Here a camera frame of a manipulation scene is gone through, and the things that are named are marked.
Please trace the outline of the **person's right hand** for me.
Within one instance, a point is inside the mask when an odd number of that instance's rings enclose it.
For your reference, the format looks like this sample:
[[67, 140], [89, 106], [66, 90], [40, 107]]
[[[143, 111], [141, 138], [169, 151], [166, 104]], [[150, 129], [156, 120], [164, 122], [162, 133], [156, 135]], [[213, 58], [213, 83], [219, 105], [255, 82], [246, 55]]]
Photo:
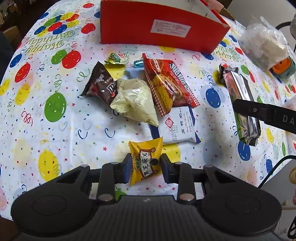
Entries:
[[[296, 185], [296, 167], [293, 168], [289, 174], [289, 181], [290, 183]], [[293, 196], [293, 204], [296, 205], [296, 190], [295, 190], [295, 194]]]

